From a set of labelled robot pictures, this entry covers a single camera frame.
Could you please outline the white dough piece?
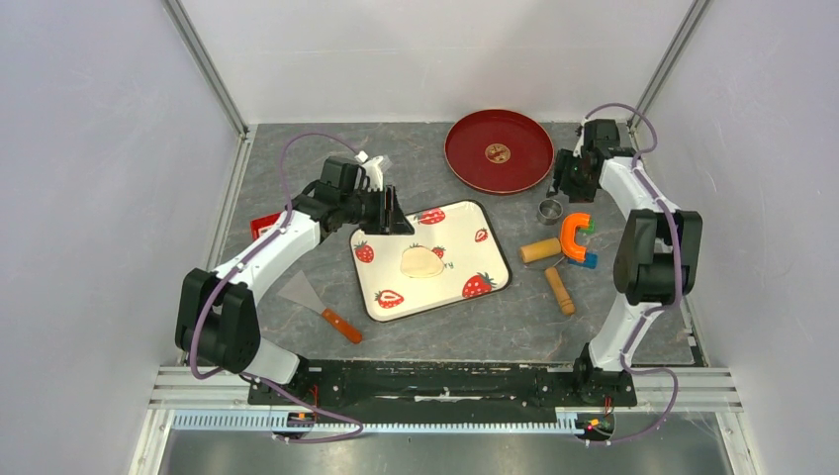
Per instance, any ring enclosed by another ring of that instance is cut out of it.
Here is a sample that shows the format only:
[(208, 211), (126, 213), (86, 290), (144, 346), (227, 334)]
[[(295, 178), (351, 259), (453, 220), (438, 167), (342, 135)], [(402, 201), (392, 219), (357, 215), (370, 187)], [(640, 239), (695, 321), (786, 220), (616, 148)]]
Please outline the white dough piece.
[(415, 246), (405, 250), (400, 262), (400, 271), (409, 278), (431, 278), (443, 272), (445, 265), (432, 250)]

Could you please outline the wooden dough roller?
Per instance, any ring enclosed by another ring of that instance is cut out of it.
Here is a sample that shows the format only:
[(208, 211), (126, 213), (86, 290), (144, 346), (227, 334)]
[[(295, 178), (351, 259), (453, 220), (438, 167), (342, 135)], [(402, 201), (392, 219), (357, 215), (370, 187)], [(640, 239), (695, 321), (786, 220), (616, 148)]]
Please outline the wooden dough roller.
[(575, 304), (568, 292), (558, 270), (558, 265), (564, 260), (565, 254), (558, 237), (551, 237), (519, 248), (518, 255), (525, 266), (543, 260), (551, 263), (541, 270), (563, 315), (572, 316), (576, 312)]

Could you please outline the blue toy brick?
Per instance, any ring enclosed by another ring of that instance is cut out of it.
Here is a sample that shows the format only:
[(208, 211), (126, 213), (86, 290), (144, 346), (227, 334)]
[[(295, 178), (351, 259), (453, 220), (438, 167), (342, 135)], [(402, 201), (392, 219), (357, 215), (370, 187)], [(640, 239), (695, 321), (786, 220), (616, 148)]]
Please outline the blue toy brick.
[(587, 269), (596, 269), (598, 266), (598, 256), (591, 252), (586, 252), (584, 258), (582, 260), (577, 260), (572, 257), (568, 257), (567, 261), (571, 265), (576, 265), (579, 267), (587, 268)]

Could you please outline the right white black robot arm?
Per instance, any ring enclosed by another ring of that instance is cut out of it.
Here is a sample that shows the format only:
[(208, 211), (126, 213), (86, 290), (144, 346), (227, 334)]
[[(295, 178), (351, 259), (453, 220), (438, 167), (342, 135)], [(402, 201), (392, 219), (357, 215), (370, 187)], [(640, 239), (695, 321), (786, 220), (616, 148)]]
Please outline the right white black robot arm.
[(637, 157), (558, 152), (551, 194), (590, 202), (603, 190), (625, 219), (612, 265), (616, 297), (598, 334), (574, 362), (571, 388), (585, 404), (628, 390), (641, 339), (696, 281), (702, 218), (665, 197)]

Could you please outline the round red plate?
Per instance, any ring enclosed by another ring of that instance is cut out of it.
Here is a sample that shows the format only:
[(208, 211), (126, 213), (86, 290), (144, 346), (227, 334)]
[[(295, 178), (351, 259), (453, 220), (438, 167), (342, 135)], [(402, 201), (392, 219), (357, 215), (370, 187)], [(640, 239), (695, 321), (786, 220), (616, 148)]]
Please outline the round red plate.
[(553, 171), (554, 145), (546, 130), (526, 115), (488, 109), (451, 127), (444, 157), (465, 185), (486, 194), (511, 195), (535, 187)]

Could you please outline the aluminium frame rail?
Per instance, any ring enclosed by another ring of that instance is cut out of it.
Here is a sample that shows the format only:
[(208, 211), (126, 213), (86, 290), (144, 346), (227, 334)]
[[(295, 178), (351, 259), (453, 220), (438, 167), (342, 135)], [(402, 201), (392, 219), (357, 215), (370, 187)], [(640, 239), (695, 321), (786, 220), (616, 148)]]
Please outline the aluminium frame rail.
[(611, 391), (577, 392), (569, 369), (546, 364), (321, 360), (286, 394), (221, 372), (196, 379), (162, 367), (150, 406), (183, 428), (274, 432), (532, 432), (578, 434), (619, 413), (736, 413), (724, 368), (645, 368)]

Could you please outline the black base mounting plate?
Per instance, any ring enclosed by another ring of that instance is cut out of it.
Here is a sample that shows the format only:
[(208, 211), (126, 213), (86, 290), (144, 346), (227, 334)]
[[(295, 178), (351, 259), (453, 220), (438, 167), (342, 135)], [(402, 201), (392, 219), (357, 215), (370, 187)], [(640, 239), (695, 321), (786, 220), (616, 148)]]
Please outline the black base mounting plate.
[(292, 395), (372, 424), (549, 423), (558, 408), (631, 408), (620, 394), (576, 391), (574, 363), (312, 359), (287, 385)]

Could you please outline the red toy brick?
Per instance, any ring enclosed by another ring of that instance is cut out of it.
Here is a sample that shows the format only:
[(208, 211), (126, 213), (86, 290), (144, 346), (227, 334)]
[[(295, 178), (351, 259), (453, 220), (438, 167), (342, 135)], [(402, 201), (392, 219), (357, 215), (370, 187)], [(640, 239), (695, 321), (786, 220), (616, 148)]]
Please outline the red toy brick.
[(250, 234), (253, 240), (259, 239), (268, 232), (278, 221), (280, 213), (263, 216), (250, 222)]

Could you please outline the orange curved toy track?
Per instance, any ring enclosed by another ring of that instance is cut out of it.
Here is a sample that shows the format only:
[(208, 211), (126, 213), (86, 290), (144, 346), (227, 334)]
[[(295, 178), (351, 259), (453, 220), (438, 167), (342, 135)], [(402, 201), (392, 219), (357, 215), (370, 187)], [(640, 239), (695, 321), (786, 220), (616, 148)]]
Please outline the orange curved toy track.
[(567, 258), (572, 257), (577, 260), (582, 260), (585, 253), (588, 252), (583, 245), (577, 243), (576, 238), (577, 233), (583, 232), (591, 219), (591, 215), (587, 213), (572, 213), (563, 220), (559, 233), (559, 241), (562, 252)]

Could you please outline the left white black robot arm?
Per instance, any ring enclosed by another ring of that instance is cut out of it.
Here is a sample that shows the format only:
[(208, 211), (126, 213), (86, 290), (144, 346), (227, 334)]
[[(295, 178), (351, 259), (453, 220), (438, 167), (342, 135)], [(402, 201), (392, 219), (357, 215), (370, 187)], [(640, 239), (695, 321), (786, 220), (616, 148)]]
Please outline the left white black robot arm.
[(271, 230), (236, 257), (185, 276), (175, 343), (187, 353), (195, 378), (228, 371), (272, 381), (273, 392), (288, 404), (308, 397), (311, 379), (299, 370), (303, 356), (262, 336), (256, 307), (293, 263), (344, 225), (377, 236), (415, 232), (391, 185), (377, 191), (312, 189), (295, 197)]

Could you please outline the white strawberry tray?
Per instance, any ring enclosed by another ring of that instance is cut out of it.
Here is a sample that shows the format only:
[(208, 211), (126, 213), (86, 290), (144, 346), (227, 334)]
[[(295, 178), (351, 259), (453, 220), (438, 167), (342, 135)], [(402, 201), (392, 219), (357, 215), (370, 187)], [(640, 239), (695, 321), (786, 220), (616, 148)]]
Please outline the white strawberry tray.
[(409, 236), (356, 230), (350, 250), (365, 310), (389, 323), (505, 289), (512, 271), (484, 206), (462, 200), (408, 215)]

